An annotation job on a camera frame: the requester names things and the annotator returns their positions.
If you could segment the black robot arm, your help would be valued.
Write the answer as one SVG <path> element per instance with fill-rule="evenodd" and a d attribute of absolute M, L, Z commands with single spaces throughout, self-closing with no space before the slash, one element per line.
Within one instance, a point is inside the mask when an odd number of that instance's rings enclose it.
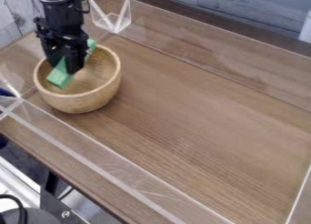
<path fill-rule="evenodd" d="M 89 34 L 83 30 L 83 0 L 41 0 L 45 16 L 34 19 L 47 61 L 57 66 L 62 60 L 66 72 L 75 74 L 86 64 Z"/>

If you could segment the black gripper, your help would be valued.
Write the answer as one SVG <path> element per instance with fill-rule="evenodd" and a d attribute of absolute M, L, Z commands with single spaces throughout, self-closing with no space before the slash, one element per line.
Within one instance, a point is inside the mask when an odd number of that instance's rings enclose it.
<path fill-rule="evenodd" d="M 89 35 L 83 30 L 83 0 L 39 0 L 45 16 L 37 17 L 37 36 L 42 41 L 47 61 L 57 66 L 66 56 L 67 73 L 75 74 L 86 64 Z"/>

